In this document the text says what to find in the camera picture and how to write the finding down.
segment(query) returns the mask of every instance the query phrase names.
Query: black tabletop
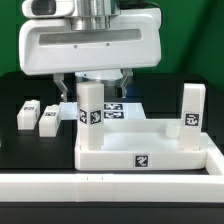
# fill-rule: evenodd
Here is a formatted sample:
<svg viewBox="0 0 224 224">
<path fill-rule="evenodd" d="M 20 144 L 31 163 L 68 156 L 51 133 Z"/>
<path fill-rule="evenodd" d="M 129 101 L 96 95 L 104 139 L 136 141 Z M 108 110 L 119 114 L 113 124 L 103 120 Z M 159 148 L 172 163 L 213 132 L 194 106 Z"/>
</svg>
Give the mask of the black tabletop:
<svg viewBox="0 0 224 224">
<path fill-rule="evenodd" d="M 74 75 L 67 74 L 65 83 L 76 101 Z M 147 118 L 180 118 L 184 83 L 206 85 L 202 129 L 224 152 L 224 93 L 198 75 L 135 74 L 126 99 L 116 99 L 107 89 L 105 101 L 141 102 Z M 56 138 L 39 138 L 38 125 L 33 131 L 17 129 L 16 116 L 25 101 L 40 100 L 42 113 L 46 106 L 59 104 L 60 95 L 50 75 L 28 77 L 15 72 L 0 78 L 1 173 L 78 172 L 74 169 L 76 121 L 62 121 Z M 205 169 L 162 173 L 207 174 Z M 223 208 L 189 203 L 0 203 L 0 223 L 223 223 Z"/>
</svg>

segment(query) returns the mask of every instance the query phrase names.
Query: white block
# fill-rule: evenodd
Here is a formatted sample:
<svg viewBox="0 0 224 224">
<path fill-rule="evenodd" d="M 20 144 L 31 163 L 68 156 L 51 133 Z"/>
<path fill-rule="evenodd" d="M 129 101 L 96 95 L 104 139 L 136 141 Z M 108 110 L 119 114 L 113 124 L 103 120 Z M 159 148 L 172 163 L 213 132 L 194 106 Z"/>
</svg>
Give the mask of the white block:
<svg viewBox="0 0 224 224">
<path fill-rule="evenodd" d="M 48 106 L 39 122 L 40 137 L 55 137 L 61 122 L 60 107 Z"/>
<path fill-rule="evenodd" d="M 40 101 L 26 101 L 17 115 L 18 130 L 33 130 L 40 116 Z"/>
<path fill-rule="evenodd" d="M 180 150 L 199 150 L 205 92 L 203 84 L 184 85 Z"/>
<path fill-rule="evenodd" d="M 104 86 L 97 82 L 77 84 L 78 144 L 83 150 L 100 150 L 104 143 Z"/>
<path fill-rule="evenodd" d="M 180 125 L 181 122 L 178 121 L 169 121 L 166 124 L 166 136 L 168 138 L 179 138 L 180 136 Z"/>
</svg>

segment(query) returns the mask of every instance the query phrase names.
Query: white box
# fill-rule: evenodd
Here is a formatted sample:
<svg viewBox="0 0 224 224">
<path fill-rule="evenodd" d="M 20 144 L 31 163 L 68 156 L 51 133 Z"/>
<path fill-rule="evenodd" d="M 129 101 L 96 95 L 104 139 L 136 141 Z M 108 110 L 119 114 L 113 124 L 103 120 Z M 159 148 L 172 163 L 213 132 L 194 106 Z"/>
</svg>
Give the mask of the white box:
<svg viewBox="0 0 224 224">
<path fill-rule="evenodd" d="M 26 101 L 17 115 L 18 130 L 33 130 L 40 116 L 40 101 Z"/>
<path fill-rule="evenodd" d="M 48 106 L 39 122 L 40 137 L 56 137 L 61 122 L 60 107 Z"/>
</svg>

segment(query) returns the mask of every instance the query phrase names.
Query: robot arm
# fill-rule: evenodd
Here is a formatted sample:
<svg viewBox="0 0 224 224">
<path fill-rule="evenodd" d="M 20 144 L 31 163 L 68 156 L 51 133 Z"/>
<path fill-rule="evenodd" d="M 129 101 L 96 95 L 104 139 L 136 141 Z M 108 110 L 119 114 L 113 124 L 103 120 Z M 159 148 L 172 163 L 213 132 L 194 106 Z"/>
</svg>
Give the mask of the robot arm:
<svg viewBox="0 0 224 224">
<path fill-rule="evenodd" d="M 27 75 L 75 72 L 120 79 L 123 97 L 131 69 L 153 67 L 161 59 L 158 8 L 120 10 L 115 0 L 26 0 L 23 13 L 32 19 L 19 40 Z M 117 70 L 124 71 L 123 79 Z"/>
</svg>

